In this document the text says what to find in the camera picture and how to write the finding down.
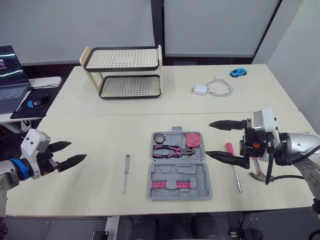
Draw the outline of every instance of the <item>screwdriver bit set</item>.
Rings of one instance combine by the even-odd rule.
[[[178,181],[172,181],[172,182],[175,182],[176,189],[190,189],[191,188],[190,180],[178,180]],[[153,189],[166,189],[167,188],[167,180],[152,181],[152,188]]]

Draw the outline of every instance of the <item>floor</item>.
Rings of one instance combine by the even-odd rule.
[[[220,229],[238,228],[243,212],[212,213]],[[192,239],[192,214],[161,214],[157,240]],[[133,224],[140,216],[121,216],[117,240],[128,240]],[[104,231],[107,217],[13,217],[6,218],[8,234],[5,240],[91,240],[95,231]],[[320,229],[320,220],[310,207],[246,213],[243,228],[262,231],[264,240],[307,240],[311,232]]]

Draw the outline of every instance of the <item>laptop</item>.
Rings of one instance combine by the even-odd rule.
[[[14,112],[30,86],[12,46],[0,46],[0,114]]]

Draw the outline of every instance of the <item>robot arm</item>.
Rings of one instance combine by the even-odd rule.
[[[8,190],[28,178],[38,179],[56,169],[58,172],[67,170],[87,156],[80,154],[61,163],[54,161],[53,153],[66,148],[71,142],[59,141],[49,144],[50,141],[50,137],[44,132],[30,129],[21,144],[21,158],[0,161],[0,240],[7,233],[5,215]]]
[[[252,120],[215,121],[209,126],[221,130],[244,130],[240,141],[240,155],[232,156],[223,151],[206,151],[210,157],[223,163],[238,165],[245,169],[250,168],[250,158],[259,158],[268,161],[268,170],[265,184],[280,178],[304,179],[313,196],[312,205],[315,212],[320,214],[320,136],[311,133],[279,133],[277,119],[272,109],[264,108],[253,114]],[[279,166],[294,165],[302,176],[278,176],[271,179],[273,162]]]

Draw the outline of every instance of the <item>power plug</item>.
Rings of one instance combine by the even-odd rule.
[[[191,88],[191,91],[194,94],[200,95],[200,96],[205,96],[207,93],[208,87],[207,86],[203,86],[200,84],[195,85],[195,87]]]

